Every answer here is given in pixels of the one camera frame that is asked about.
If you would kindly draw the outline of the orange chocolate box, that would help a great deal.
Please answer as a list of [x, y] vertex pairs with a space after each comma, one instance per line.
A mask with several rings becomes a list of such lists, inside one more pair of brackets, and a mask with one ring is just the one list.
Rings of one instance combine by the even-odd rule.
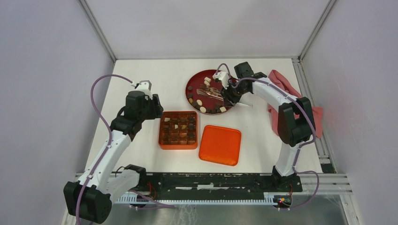
[[[194, 124], [195, 129], [188, 129]], [[198, 146], [198, 114], [194, 111], [165, 111], [160, 120], [158, 144], [163, 150], [194, 150]]]

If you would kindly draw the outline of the metal tongs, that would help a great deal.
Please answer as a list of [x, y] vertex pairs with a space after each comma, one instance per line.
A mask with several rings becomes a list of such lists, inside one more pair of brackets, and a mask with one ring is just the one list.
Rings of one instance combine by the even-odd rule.
[[[211, 90], [205, 90], [205, 89], [197, 89], [196, 92], [197, 92], [197, 94], [199, 94], [201, 96], [205, 96], [205, 97], [208, 97], [208, 98], [213, 98], [213, 99], [217, 99], [219, 101], [225, 102], [223, 97], [222, 97], [222, 95], [221, 95], [221, 93], [219, 93], [219, 92], [211, 91]], [[227, 103], [230, 106], [239, 105], [239, 106], [247, 106], [247, 107], [253, 108], [253, 105], [249, 105], [249, 104], [245, 104], [245, 103], [241, 103], [241, 102], [232, 103], [232, 102], [227, 101]]]

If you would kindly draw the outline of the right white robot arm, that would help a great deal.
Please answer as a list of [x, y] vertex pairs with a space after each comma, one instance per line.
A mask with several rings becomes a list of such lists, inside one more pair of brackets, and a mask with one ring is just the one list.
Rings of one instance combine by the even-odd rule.
[[222, 84], [221, 95], [227, 105], [236, 105], [246, 93], [262, 98], [277, 112], [277, 133], [282, 140], [278, 161], [274, 166], [277, 175], [271, 178], [276, 191], [290, 185], [288, 176], [297, 174], [296, 164], [302, 147], [315, 141], [315, 120], [311, 102], [278, 87], [263, 72], [253, 72], [248, 62], [234, 67], [236, 77], [219, 69], [213, 79]]

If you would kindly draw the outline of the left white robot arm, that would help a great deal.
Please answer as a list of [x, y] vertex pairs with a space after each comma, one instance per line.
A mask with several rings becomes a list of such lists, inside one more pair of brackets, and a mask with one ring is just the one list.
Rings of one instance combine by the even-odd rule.
[[157, 94], [130, 91], [125, 106], [112, 120], [101, 150], [92, 164], [75, 182], [67, 182], [63, 189], [67, 209], [76, 217], [77, 224], [83, 220], [103, 223], [113, 204], [129, 189], [142, 191], [147, 186], [147, 177], [136, 170], [124, 169], [121, 175], [110, 175], [123, 152], [130, 146], [145, 120], [162, 117], [163, 107]]

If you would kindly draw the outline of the round red tray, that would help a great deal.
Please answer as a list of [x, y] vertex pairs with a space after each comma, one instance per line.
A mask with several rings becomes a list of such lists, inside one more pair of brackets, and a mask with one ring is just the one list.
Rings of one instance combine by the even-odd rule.
[[215, 69], [203, 70], [193, 75], [185, 88], [189, 104], [198, 112], [207, 115], [218, 115], [232, 109], [222, 96], [222, 83], [213, 78]]

